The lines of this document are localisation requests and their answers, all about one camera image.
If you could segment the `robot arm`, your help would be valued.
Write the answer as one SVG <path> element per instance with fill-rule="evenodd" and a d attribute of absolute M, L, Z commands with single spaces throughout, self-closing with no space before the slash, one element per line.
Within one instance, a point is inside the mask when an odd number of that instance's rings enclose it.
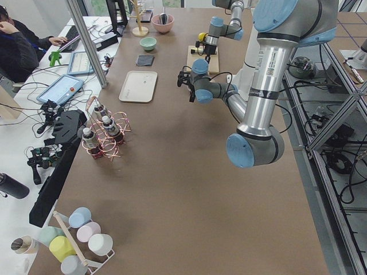
<path fill-rule="evenodd" d="M 241 16 L 247 7 L 248 1 L 242 0 L 213 0 L 212 5 L 230 11 L 231 19 L 228 24 L 220 17 L 212 17 L 209 30 L 206 33 L 200 33 L 196 41 L 196 47 L 203 46 L 200 55 L 205 56 L 205 61 L 209 64 L 210 58 L 216 53 L 218 40 L 220 37 L 226 37 L 233 40 L 241 40 L 243 37 L 243 27 Z"/>
<path fill-rule="evenodd" d="M 213 5 L 231 12 L 229 24 L 213 17 L 208 33 L 200 44 L 205 58 L 193 62 L 190 72 L 181 70 L 178 85 L 190 89 L 190 101 L 209 103 L 221 99 L 239 121 L 235 133 L 227 139 L 229 160 L 247 168 L 276 162 L 284 153 L 284 141 L 271 124 L 280 85 L 295 48 L 320 45 L 336 34 L 337 1 L 259 1 L 253 12 L 259 51 L 247 99 L 232 83 L 212 82 L 208 75 L 210 57 L 220 37 L 239 40 L 243 36 L 241 14 L 244 1 L 213 1 Z"/>

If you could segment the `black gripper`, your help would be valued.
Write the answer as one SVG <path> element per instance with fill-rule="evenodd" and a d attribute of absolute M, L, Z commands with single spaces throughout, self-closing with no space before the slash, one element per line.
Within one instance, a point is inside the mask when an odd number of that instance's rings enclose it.
<path fill-rule="evenodd" d="M 192 84 L 190 72 L 186 72 L 185 70 L 181 70 L 177 76 L 177 87 L 181 87 L 182 85 L 186 85 L 190 91 L 189 101 L 193 103 L 195 101 L 195 88 Z"/>
<path fill-rule="evenodd" d="M 210 63 L 210 56 L 217 54 L 217 46 L 208 44 L 204 41 L 196 41 L 195 44 L 195 53 L 199 55 L 206 55 L 205 61 Z"/>

